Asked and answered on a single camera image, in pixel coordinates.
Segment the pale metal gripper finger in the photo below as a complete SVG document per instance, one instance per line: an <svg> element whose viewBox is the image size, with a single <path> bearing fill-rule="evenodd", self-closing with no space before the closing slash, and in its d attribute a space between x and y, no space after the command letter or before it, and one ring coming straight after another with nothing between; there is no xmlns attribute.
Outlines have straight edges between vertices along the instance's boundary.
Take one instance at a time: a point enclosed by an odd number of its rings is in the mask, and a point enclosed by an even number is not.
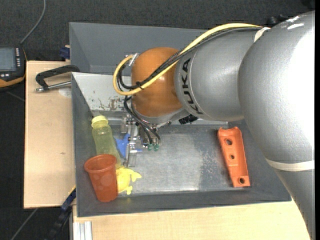
<svg viewBox="0 0 320 240"><path fill-rule="evenodd" d="M136 121L132 117L124 117L120 123L120 132L122 134L133 135L135 133Z"/></svg>
<svg viewBox="0 0 320 240"><path fill-rule="evenodd" d="M137 137L129 137L126 148L126 167L135 167L138 149L136 147Z"/></svg>

